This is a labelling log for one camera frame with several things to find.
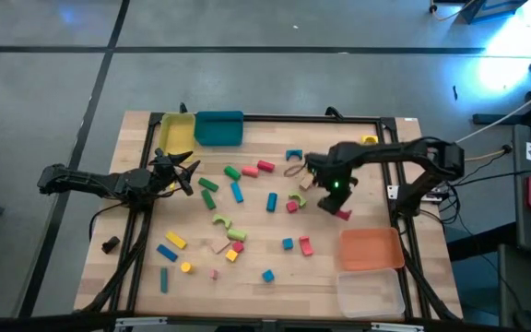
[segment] gray floor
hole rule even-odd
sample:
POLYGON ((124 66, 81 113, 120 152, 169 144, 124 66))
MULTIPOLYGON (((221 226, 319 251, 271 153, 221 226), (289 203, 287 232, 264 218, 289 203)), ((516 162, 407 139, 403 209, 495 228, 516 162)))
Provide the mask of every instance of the gray floor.
MULTIPOLYGON (((117 0, 2 0, 0 45, 105 46, 119 7, 117 0)), ((418 117, 424 134, 443 139, 476 130, 470 123, 473 113, 508 113, 521 105, 531 89, 531 0, 513 18, 478 25, 461 19, 440 23, 427 15, 427 7, 420 0, 390 6, 385 0, 273 5, 257 0, 133 1, 120 46, 458 47, 484 52, 115 54, 80 168, 108 171, 125 110, 175 111, 180 101, 191 111, 321 114, 334 105, 345 115, 418 117)), ((440 6, 440 14, 455 9, 440 6)), ((101 58, 96 53, 0 53, 0 204, 7 208, 0 218, 0 315, 14 313, 51 205, 51 198, 38 195, 36 181, 44 166, 67 161, 101 58)), ((511 129, 497 127, 463 147, 474 156, 510 140, 511 129)), ((511 169, 511 159, 503 158, 480 174, 511 169)), ((512 194, 511 178, 464 187, 460 195, 468 228, 484 231, 512 221, 512 194), (495 185, 498 193, 492 191, 495 185)), ((71 195, 35 314, 71 311, 88 250, 87 223, 98 204, 91 196, 71 195)), ((466 236, 461 230, 458 224, 449 227, 448 238, 466 236)), ((497 285, 485 262, 456 263, 454 273, 466 309, 490 306, 475 296, 497 285)))

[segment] wooden table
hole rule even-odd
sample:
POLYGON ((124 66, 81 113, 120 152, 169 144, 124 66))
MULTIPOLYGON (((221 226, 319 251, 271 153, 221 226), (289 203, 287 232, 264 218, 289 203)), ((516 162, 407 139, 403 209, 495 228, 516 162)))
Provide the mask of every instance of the wooden table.
MULTIPOLYGON (((136 168, 139 163, 148 125, 148 112, 126 112, 118 142, 114 151, 110 172, 124 172, 136 168)), ((400 141, 420 136, 417 119, 396 119, 400 141)), ((155 133, 157 146, 159 130, 155 133)), ((298 188, 300 177, 285 178, 282 173, 290 165, 301 161, 286 162, 285 151, 301 148, 305 153, 326 153, 339 141, 359 140, 362 135, 376 135, 373 125, 368 124, 291 124, 245 122, 243 144, 238 148, 204 148, 196 145, 194 156, 202 162, 196 171, 192 186, 193 196, 180 193, 156 202, 148 237, 140 288, 136 301, 137 314, 185 315, 210 317, 257 317, 257 318, 308 318, 346 319, 339 311, 336 298, 336 274, 340 271, 336 253, 338 235, 343 230, 357 228, 389 227, 388 212, 384 199, 384 182, 380 164, 367 164, 354 170, 360 184, 344 205, 352 209, 349 221, 331 216, 316 206, 324 189, 311 189, 304 196, 308 203, 295 214, 286 211, 288 192, 298 188), (230 178, 223 173, 227 165, 240 170, 244 165, 255 165, 259 160, 275 163, 274 173, 261 172, 257 179, 242 177, 239 185, 244 202, 237 204, 230 190, 230 178), (217 208, 208 210, 197 184, 200 176, 220 186, 213 198, 217 208), (267 196, 278 193, 275 213, 266 212, 267 196), (229 262, 224 254, 215 255, 210 244, 225 236, 222 225, 213 225, 215 213, 232 218, 233 227, 247 232, 244 252, 237 261, 229 262), (168 243, 167 231, 174 231, 188 244, 184 250, 168 243), (302 235, 311 237, 314 255, 304 257, 298 246, 302 235), (285 252, 282 239, 293 238, 295 248, 285 252), (157 252, 163 243, 179 255, 172 263, 157 252), (180 270, 180 264, 190 262, 195 273, 188 275, 180 270), (159 291, 159 270, 168 268, 169 292, 159 291), (218 280, 209 278, 209 271, 218 270, 218 280), (275 282, 267 284, 262 272, 272 269, 275 282)), ((415 164, 405 164, 407 181, 412 182, 422 173, 415 164)), ((424 209, 435 214, 435 206, 423 204, 424 209)), ((112 236, 122 239, 127 209, 117 208, 98 217, 88 257, 77 293, 75 308, 90 303, 101 290, 116 268, 119 248, 110 255, 100 247, 112 236)), ((425 215, 415 218, 419 252, 426 279, 450 310, 462 316, 460 303, 442 225, 425 215)), ((408 275, 413 313, 420 316, 415 281, 408 275)), ((130 277, 125 278, 119 309, 125 308, 130 277)), ((370 285, 371 308, 386 301, 380 285, 370 285)))

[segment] teal bin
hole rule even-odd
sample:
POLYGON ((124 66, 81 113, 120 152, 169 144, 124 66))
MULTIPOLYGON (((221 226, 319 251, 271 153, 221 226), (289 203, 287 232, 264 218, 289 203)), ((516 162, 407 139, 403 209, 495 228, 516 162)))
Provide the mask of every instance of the teal bin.
POLYGON ((196 113, 194 137, 205 147, 238 147, 243 142, 243 112, 196 113))

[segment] green block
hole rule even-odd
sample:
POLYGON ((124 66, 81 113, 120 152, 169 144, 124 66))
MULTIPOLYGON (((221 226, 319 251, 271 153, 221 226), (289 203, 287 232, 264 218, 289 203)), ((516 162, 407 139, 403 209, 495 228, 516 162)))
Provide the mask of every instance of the green block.
POLYGON ((238 230, 234 230, 234 229, 229 229, 227 231, 227 237, 229 239, 232 239, 232 240, 237 240, 237 241, 245 241, 245 238, 247 237, 247 234, 244 232, 244 231, 238 231, 238 230))
POLYGON ((213 192, 216 192, 218 190, 218 184, 213 184, 212 182, 210 182, 209 180, 205 178, 200 178, 200 180, 198 180, 198 183, 202 185, 203 187, 205 187, 206 189, 209 189, 213 192))
POLYGON ((231 166, 225 167, 225 174, 227 174, 231 179, 235 181, 238 181, 239 179, 241 179, 241 174, 237 172, 237 170, 235 170, 231 166))
POLYGON ((202 191, 202 198, 204 198, 204 202, 206 203, 206 206, 208 209, 216 208, 217 205, 214 204, 214 201, 212 200, 212 197, 210 196, 210 192, 207 189, 204 189, 202 191))
POLYGON ((167 294, 167 268, 161 268, 161 292, 167 294))

